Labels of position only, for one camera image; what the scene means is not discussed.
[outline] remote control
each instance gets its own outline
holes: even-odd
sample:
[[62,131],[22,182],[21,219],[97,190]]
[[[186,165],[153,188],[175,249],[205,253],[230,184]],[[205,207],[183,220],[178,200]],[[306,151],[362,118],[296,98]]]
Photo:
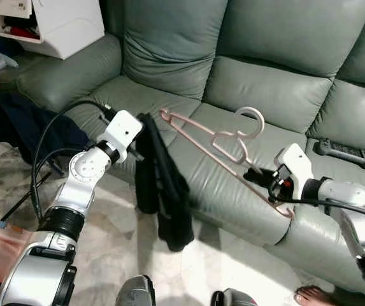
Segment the remote control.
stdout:
[[365,169],[365,150],[340,145],[327,138],[316,143],[315,152],[320,155],[329,155],[350,161]]

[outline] pink clothes hanger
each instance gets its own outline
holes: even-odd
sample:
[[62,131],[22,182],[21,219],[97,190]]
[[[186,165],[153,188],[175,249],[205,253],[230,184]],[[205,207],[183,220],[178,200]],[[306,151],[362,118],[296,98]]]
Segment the pink clothes hanger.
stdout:
[[[179,113],[170,112],[166,108],[160,109],[159,113],[160,113],[161,118],[164,119],[174,129],[176,129],[176,131],[178,133],[180,133],[187,140],[192,142],[200,151],[202,151],[204,154],[206,154],[207,156],[212,158],[216,163],[221,165],[221,167],[223,167],[226,171],[228,171],[233,177],[238,179],[242,184],[245,184],[246,187],[248,187],[260,199],[262,199],[268,205],[270,205],[273,209],[275,209],[279,214],[283,215],[284,217],[288,217],[288,218],[293,218],[294,217],[294,211],[292,209],[290,209],[289,207],[285,207],[285,209],[280,207],[280,205],[283,204],[282,202],[276,202],[276,203],[270,202],[268,200],[268,197],[266,197],[264,194],[262,194],[260,191],[258,191],[252,185],[252,183],[250,183],[249,181],[247,181],[243,178],[243,174],[239,174],[236,171],[234,171],[231,167],[229,167],[227,164],[225,164],[225,162],[223,162],[214,153],[210,152],[207,148],[205,148],[197,140],[195,140],[193,137],[191,137],[191,135],[189,135],[186,131],[184,131],[182,129],[182,127],[179,127],[178,125],[176,125],[175,121],[173,120],[173,119],[181,120],[185,123],[191,124],[194,127],[198,128],[198,129],[201,129],[202,131],[208,133],[210,135],[210,144],[217,152],[221,153],[223,156],[228,158],[228,160],[230,160],[232,163],[244,164],[246,167],[253,168],[254,171],[261,174],[262,172],[261,172],[260,168],[258,166],[256,166],[255,164],[253,164],[253,162],[248,157],[248,150],[247,150],[247,147],[246,147],[245,142],[244,142],[244,140],[250,140],[250,139],[254,139],[254,138],[258,137],[263,132],[264,117],[262,116],[260,111],[258,111],[255,108],[245,106],[245,107],[239,108],[234,113],[235,117],[237,117],[239,115],[242,115],[242,114],[248,114],[248,115],[253,115],[257,119],[257,122],[259,123],[259,125],[257,126],[257,129],[251,134],[246,134],[246,133],[243,133],[242,131],[236,131],[234,133],[228,132],[228,131],[214,132],[214,131],[208,129],[206,126],[204,126],[204,125],[202,125],[202,124],[200,124],[200,123],[198,123],[198,122],[196,122],[196,121],[194,121],[194,120],[192,120],[188,117],[180,115]],[[240,156],[239,157],[234,157],[233,155],[228,153],[228,151],[226,151],[226,149],[224,149],[223,147],[218,145],[216,143],[216,140],[217,140],[218,137],[233,138],[236,141],[236,143],[239,145],[239,148],[241,150]]]

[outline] black cloth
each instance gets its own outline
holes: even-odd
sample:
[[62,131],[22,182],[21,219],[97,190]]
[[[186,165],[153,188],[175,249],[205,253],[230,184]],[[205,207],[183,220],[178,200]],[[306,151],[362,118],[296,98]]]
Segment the black cloth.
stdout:
[[[36,106],[19,94],[0,94],[0,142],[18,147],[25,162],[31,164],[39,138],[56,113]],[[89,139],[70,118],[59,117],[50,127],[39,152],[39,161],[60,148],[83,149]]]
[[137,206],[146,214],[158,212],[158,236],[169,250],[181,251],[193,241],[189,187],[178,171],[149,113],[138,119],[144,129],[136,140],[136,150],[144,157],[137,161],[135,183]]

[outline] tiled floor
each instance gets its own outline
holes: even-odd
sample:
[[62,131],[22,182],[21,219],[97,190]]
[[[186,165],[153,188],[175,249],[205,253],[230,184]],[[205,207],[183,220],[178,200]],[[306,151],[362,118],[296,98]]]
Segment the tiled floor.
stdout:
[[[29,166],[8,146],[0,146],[0,217],[28,189]],[[40,190],[43,206],[54,197],[62,179]],[[156,220],[134,209],[134,190],[106,175],[79,241],[75,293],[71,305],[114,305],[122,283],[136,274],[149,275],[158,306],[209,305],[214,290],[232,287],[262,306],[297,305],[293,292],[303,284],[331,285],[295,271],[282,260],[224,230],[194,221],[196,239],[183,252],[171,253],[157,238]],[[33,230],[31,204],[10,222]]]

